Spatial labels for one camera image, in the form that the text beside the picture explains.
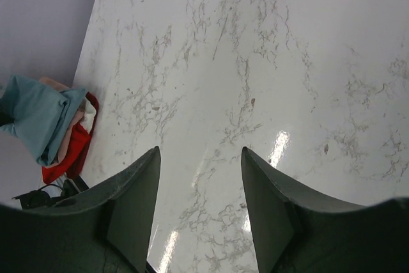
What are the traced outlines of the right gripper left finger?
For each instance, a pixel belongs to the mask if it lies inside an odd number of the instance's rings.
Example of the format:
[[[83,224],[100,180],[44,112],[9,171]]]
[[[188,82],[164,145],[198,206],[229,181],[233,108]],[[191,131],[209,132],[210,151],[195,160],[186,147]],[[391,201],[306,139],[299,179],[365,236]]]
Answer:
[[[146,272],[160,178],[156,146],[123,171],[60,201],[61,272]]]

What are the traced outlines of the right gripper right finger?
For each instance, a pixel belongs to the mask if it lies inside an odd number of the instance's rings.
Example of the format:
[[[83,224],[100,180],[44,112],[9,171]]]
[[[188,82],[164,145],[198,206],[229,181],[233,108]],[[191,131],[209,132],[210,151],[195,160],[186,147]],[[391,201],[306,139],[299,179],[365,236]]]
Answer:
[[[248,147],[242,181],[260,272],[376,272],[365,207],[318,192]]]

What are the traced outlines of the blue grey t shirt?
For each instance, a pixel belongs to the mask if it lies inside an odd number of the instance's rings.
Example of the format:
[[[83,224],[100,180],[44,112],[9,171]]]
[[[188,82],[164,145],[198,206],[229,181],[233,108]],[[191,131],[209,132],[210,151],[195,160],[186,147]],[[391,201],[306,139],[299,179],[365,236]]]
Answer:
[[[20,139],[37,164],[49,166],[56,156],[51,148],[62,114],[86,93],[84,88],[58,92],[40,81],[13,75],[1,97],[1,130]]]

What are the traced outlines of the red folded t shirt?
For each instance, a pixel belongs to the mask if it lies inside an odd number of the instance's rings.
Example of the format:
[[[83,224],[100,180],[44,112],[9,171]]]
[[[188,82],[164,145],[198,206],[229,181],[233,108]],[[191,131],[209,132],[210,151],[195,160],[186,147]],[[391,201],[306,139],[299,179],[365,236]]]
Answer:
[[[88,154],[90,142],[93,137],[93,131],[99,108],[98,100],[90,92],[86,93],[82,98],[76,98],[70,105],[67,106],[62,114],[63,117],[61,122],[59,123],[57,138],[53,140],[51,148],[53,152],[57,154],[61,140],[71,122],[70,117],[75,114],[77,108],[80,106],[84,98],[88,99],[96,109],[96,117],[94,119],[94,126],[91,130],[91,134],[88,134],[84,130],[80,122],[73,126],[68,151],[63,161],[57,166],[51,168],[46,168],[46,166],[42,167],[42,180],[46,184],[52,183],[62,175],[66,175],[69,179],[75,179],[82,171],[86,156]]]

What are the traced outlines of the white folded t shirt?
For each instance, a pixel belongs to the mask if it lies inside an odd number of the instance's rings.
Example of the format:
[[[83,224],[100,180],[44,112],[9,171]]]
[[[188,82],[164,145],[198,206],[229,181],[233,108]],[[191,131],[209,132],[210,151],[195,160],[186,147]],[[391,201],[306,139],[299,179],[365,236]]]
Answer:
[[[96,109],[88,99],[85,99],[84,101],[84,116],[82,117],[80,124],[88,134],[91,134],[91,130],[94,126],[94,119],[96,117]]]

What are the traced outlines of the pink folded t shirt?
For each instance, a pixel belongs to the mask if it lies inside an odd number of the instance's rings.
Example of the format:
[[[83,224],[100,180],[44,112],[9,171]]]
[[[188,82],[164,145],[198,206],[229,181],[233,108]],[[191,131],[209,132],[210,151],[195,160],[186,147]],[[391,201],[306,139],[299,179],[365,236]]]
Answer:
[[[53,89],[55,89],[58,92],[62,92],[63,90],[70,90],[70,88],[68,86],[65,86],[64,84],[61,84],[60,82],[57,82],[51,78],[48,77],[41,77],[39,79],[39,81],[41,83],[44,83],[50,87],[52,87]],[[80,106],[77,108],[75,114],[73,116],[70,117],[71,122],[69,124],[69,126],[66,129],[66,132],[64,134],[64,137],[61,140],[61,144],[58,148],[58,152],[52,162],[51,165],[46,166],[46,168],[51,168],[54,166],[57,166],[58,164],[60,164],[63,159],[66,157],[67,151],[68,151],[68,145],[70,143],[70,138],[72,135],[72,129],[73,126],[77,123],[79,123],[85,114],[85,110],[86,110],[86,99],[84,98],[83,101],[81,102]]]

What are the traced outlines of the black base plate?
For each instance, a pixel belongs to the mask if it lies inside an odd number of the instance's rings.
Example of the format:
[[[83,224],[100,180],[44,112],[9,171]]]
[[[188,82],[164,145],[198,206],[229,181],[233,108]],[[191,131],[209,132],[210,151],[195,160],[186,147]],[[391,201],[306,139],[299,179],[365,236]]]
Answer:
[[[43,183],[33,191],[13,197],[7,205],[23,210],[51,207],[87,189],[89,187],[81,177],[69,179],[62,175],[50,184]]]

